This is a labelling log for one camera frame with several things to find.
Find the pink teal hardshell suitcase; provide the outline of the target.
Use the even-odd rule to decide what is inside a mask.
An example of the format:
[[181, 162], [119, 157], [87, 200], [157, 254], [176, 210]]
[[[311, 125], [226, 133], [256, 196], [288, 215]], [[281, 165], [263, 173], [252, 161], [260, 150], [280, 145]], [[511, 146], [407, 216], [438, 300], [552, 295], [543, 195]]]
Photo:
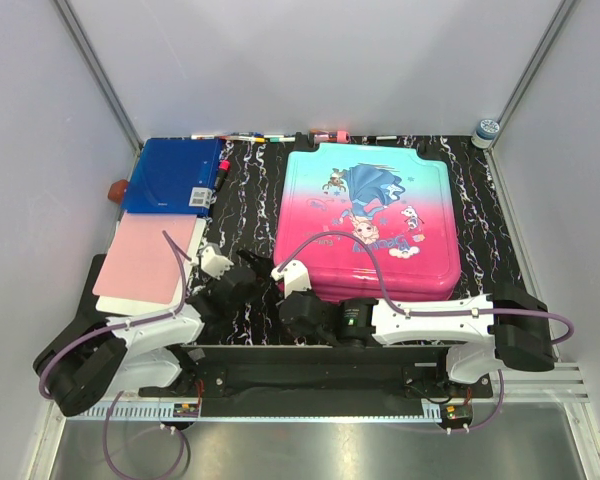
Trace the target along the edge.
[[447, 165], [415, 148], [297, 135], [273, 248], [275, 264], [288, 258], [324, 300], [450, 299], [461, 264]]

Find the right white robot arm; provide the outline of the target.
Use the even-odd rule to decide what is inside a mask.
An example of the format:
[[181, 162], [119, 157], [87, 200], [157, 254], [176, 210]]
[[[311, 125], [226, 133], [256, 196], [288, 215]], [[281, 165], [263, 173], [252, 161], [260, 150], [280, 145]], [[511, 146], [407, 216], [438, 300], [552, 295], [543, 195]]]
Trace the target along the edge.
[[394, 307], [384, 299], [332, 303], [311, 290], [294, 291], [278, 312], [293, 336], [318, 337], [334, 347], [450, 342], [433, 374], [437, 390], [450, 397], [503, 367], [547, 372], [555, 366], [546, 305], [512, 285], [461, 300]]

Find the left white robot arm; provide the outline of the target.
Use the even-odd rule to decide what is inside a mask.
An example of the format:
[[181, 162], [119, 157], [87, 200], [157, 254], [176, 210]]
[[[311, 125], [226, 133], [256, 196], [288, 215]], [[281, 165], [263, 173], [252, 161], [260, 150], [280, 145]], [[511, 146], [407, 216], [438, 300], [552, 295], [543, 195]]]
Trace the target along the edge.
[[271, 281], [271, 259], [244, 249], [238, 256], [240, 263], [210, 273], [201, 290], [155, 313], [108, 317], [85, 292], [74, 319], [34, 360], [40, 393], [67, 417], [120, 391], [194, 394], [201, 375], [188, 345], [215, 344]]

